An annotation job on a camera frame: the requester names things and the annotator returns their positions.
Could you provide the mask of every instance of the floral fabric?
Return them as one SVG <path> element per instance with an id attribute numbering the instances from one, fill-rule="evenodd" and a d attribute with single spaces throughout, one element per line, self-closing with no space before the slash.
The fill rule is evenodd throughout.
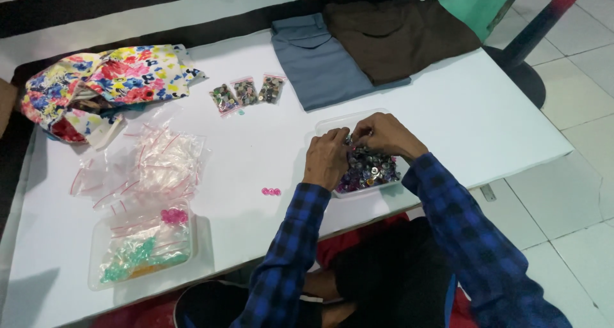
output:
<path id="1" fill-rule="evenodd" d="M 204 78 L 204 73 L 191 66 L 183 45 L 78 53 L 26 82 L 21 112 L 60 139 L 95 144 L 121 118 L 83 111 L 83 105 L 99 111 L 183 98 L 190 94 L 188 86 L 196 77 Z"/>

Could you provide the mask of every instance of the folded clothing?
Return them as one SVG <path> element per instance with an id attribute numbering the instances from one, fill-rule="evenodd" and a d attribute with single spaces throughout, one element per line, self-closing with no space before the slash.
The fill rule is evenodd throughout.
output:
<path id="1" fill-rule="evenodd" d="M 481 46 L 437 0 L 328 4 L 324 16 L 330 33 L 375 86 Z"/>
<path id="2" fill-rule="evenodd" d="M 373 87 L 341 43 L 330 35 L 321 13 L 273 21 L 272 34 L 279 63 L 305 111 L 411 82 L 407 78 Z"/>

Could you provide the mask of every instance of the white table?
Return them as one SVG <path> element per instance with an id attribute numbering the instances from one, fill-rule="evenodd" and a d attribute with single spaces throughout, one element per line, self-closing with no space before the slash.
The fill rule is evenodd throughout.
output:
<path id="1" fill-rule="evenodd" d="M 270 35 L 259 33 L 190 50 L 211 78 L 191 89 L 171 128 L 207 135 L 213 157 L 192 200 L 199 251 L 165 276 L 137 278 L 115 289 L 87 286 L 91 203 L 68 195 L 79 155 L 38 132 L 13 258 L 2 328 L 47 328 L 210 277 L 265 254 L 303 177 L 305 151 L 320 120 L 383 107 L 406 125 L 466 187 L 476 187 L 556 159 L 571 144 L 482 51 L 444 60 L 407 87 L 306 113 L 291 85 L 278 105 L 219 117 L 208 91 L 222 82 L 281 71 Z M 128 145 L 118 137 L 111 150 Z M 262 187 L 280 188 L 280 197 Z M 400 185 L 353 199 L 332 199 L 320 236 L 400 212 L 419 203 Z"/>

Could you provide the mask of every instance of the blue plaid shirt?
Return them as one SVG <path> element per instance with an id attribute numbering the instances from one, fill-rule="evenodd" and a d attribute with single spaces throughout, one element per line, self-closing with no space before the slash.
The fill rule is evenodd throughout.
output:
<path id="1" fill-rule="evenodd" d="M 411 164 L 402 183 L 422 201 L 434 238 L 471 297 L 480 327 L 572 327 L 543 298 L 541 286 L 527 277 L 524 255 L 431 153 Z M 318 185 L 296 186 L 286 218 L 252 274 L 245 310 L 231 327 L 294 326 L 329 199 L 330 193 Z"/>

